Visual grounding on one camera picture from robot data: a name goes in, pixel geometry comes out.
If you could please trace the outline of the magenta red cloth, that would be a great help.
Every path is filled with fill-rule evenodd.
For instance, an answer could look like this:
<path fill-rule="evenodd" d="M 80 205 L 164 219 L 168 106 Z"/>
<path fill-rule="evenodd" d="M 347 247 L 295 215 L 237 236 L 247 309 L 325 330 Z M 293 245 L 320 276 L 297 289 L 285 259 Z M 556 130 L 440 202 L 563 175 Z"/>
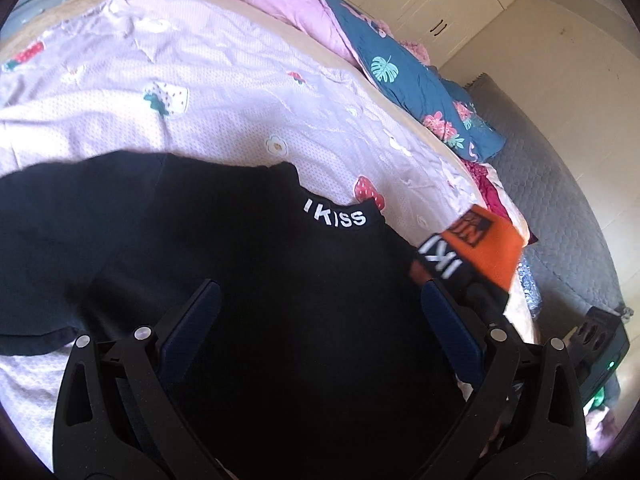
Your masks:
<path fill-rule="evenodd" d="M 528 222 L 524 214 L 515 205 L 512 198 L 506 192 L 502 182 L 498 177 L 498 172 L 491 164 L 480 164 L 479 162 L 467 162 L 462 164 L 469 171 L 475 182 L 480 195 L 486 204 L 486 208 L 493 214 L 509 220 L 514 228 L 520 233 L 524 240 L 524 246 L 533 245 L 538 242 L 536 235 L 529 229 Z"/>

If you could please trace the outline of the black IKISS t-shirt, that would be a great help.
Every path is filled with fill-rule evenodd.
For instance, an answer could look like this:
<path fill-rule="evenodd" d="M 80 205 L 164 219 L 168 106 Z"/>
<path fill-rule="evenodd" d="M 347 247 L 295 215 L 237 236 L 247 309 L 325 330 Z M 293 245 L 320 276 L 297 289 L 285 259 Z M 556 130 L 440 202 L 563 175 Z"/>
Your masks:
<path fill-rule="evenodd" d="M 219 313 L 167 395 L 219 479 L 417 479 L 465 407 L 422 287 L 502 312 L 523 247 L 479 206 L 412 246 L 288 162 L 41 164 L 1 180 L 1 350 L 122 339 L 211 280 Z"/>

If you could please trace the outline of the teal floral quilt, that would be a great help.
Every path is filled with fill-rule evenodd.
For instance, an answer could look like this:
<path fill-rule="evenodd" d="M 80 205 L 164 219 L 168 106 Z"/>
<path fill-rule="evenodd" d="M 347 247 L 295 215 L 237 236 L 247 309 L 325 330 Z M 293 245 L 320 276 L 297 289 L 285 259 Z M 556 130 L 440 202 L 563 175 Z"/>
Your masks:
<path fill-rule="evenodd" d="M 383 96 L 467 162 L 487 162 L 506 138 L 477 114 L 468 92 L 439 76 L 345 0 L 319 0 L 366 76 Z"/>

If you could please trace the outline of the grey quilted headboard cushion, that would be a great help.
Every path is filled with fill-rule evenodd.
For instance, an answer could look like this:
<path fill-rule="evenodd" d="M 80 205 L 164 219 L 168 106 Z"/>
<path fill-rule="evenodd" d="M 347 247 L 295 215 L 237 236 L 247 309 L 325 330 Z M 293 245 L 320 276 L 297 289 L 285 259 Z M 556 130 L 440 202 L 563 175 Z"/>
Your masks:
<path fill-rule="evenodd" d="M 525 260 L 540 292 L 541 321 L 559 323 L 592 308 L 623 316 L 613 258 L 587 197 L 534 122 L 484 73 L 468 85 L 480 117 L 506 138 L 490 160 L 538 240 Z"/>

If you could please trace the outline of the pale pink strawberry bedsheet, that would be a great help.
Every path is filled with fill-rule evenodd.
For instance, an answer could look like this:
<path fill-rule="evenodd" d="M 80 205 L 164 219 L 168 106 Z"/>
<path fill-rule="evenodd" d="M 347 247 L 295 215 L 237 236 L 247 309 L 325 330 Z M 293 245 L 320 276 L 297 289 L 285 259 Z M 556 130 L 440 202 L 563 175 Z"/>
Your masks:
<path fill-rule="evenodd" d="M 484 208 L 446 148 L 351 72 L 202 0 L 106 0 L 6 62 L 1 99 L 1 180 L 114 152 L 288 162 L 334 204 L 374 200 L 412 246 Z"/>

